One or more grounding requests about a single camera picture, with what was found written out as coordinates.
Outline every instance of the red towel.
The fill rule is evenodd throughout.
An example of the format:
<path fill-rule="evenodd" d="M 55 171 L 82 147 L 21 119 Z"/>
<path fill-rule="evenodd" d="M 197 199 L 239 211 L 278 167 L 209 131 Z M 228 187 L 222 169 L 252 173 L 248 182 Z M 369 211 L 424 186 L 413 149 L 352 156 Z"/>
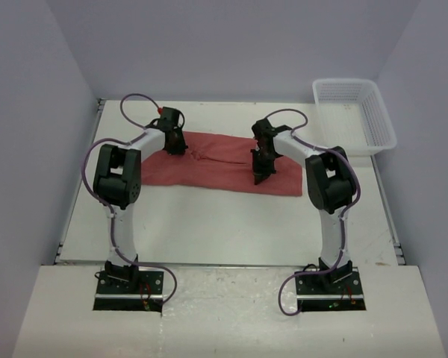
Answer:
<path fill-rule="evenodd" d="M 188 185 L 234 192 L 302 195 L 302 167 L 291 159 L 276 160 L 277 175 L 254 185 L 251 149 L 255 140 L 222 134 L 184 132 L 184 156 L 154 153 L 141 165 L 146 185 Z"/>

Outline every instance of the white tabletop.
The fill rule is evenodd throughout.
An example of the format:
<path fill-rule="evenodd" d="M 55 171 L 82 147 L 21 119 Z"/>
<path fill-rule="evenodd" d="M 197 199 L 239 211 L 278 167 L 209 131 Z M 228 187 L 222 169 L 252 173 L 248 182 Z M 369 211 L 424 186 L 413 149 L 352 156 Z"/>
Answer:
<path fill-rule="evenodd" d="M 273 110 L 292 107 L 309 116 L 299 134 L 321 143 L 312 104 L 161 102 L 186 116 L 187 131 L 251 137 L 251 126 Z M 148 123 L 156 109 L 130 101 L 125 110 Z M 271 118 L 274 125 L 298 125 L 295 113 Z M 119 113 L 118 101 L 107 101 L 96 139 L 131 139 L 140 133 Z M 93 179 L 98 151 L 87 168 Z M 349 214 L 349 249 L 355 265 L 396 265 L 393 242 L 369 157 L 351 158 L 361 182 L 361 202 Z M 301 266 L 315 263 L 322 246 L 320 217 L 307 196 L 300 198 L 246 194 L 188 186 L 144 186 L 134 208 L 134 238 L 141 260 L 159 263 Z M 60 259 L 104 262 L 108 224 L 100 204 L 81 186 Z"/>
<path fill-rule="evenodd" d="M 292 268 L 177 268 L 162 317 L 92 311 L 96 271 L 40 268 L 15 358 L 445 357 L 417 267 L 362 265 L 367 311 L 297 317 L 276 300 Z M 293 283 L 284 304 L 296 308 Z"/>

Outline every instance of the gray wall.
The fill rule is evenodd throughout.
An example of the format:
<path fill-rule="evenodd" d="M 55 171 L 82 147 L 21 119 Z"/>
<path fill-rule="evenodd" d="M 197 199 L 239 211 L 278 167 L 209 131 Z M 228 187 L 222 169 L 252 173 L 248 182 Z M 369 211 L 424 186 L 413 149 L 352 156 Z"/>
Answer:
<path fill-rule="evenodd" d="M 448 355 L 448 1 L 421 2 L 378 85 L 399 140 L 379 169 Z"/>
<path fill-rule="evenodd" d="M 419 0 L 48 0 L 95 94 L 311 100 L 376 78 Z"/>
<path fill-rule="evenodd" d="M 0 357 L 54 258 L 95 109 L 46 3 L 0 0 Z"/>

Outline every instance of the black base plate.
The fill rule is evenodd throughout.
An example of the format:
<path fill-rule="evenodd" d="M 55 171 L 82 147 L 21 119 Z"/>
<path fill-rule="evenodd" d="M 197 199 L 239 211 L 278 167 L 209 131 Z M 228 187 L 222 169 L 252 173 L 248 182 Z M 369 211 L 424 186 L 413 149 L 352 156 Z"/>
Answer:
<path fill-rule="evenodd" d="M 162 298 L 148 295 L 162 295 L 162 271 L 137 271 L 138 278 L 133 283 L 108 277 L 105 271 L 97 272 L 95 311 L 147 311 L 161 312 Z"/>
<path fill-rule="evenodd" d="M 349 291 L 352 293 L 352 299 L 350 299 Z M 353 271 L 350 276 L 332 284 L 322 284 L 322 281 L 319 280 L 297 277 L 296 293 L 297 306 L 301 312 L 366 310 L 360 274 L 357 271 Z"/>

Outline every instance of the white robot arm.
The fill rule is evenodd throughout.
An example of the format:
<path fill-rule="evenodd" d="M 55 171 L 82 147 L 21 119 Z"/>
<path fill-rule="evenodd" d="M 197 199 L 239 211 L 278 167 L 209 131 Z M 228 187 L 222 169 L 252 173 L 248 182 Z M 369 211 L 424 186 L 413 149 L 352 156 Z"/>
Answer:
<path fill-rule="evenodd" d="M 346 237 L 346 232 L 342 230 L 346 231 L 346 224 L 341 224 L 348 211 L 343 213 L 343 218 L 341 213 L 352 202 L 356 186 L 348 168 L 336 156 L 298 143 L 288 126 L 274 128 L 268 119 L 261 119 L 252 126 L 252 131 L 257 140 L 257 147 L 252 150 L 255 184 L 276 173 L 274 161 L 282 156 L 289 157 L 305 168 L 308 196 L 319 210 L 322 224 L 320 270 L 335 266 L 335 270 L 328 276 L 330 282 L 349 276 L 352 273 L 352 261 L 346 240 L 342 247 L 342 237 Z M 342 148 L 332 150 L 346 158 Z"/>
<path fill-rule="evenodd" d="M 159 119 L 147 126 L 146 133 L 126 146 L 103 145 L 93 181 L 93 191 L 103 201 L 109 203 L 114 213 L 107 207 L 110 250 L 105 263 L 108 277 L 130 281 L 133 270 L 117 252 L 130 261 L 137 261 L 133 237 L 133 209 L 141 190 L 141 163 L 157 151 L 180 155 L 187 148 L 182 126 L 178 120 L 180 111 L 163 107 Z"/>

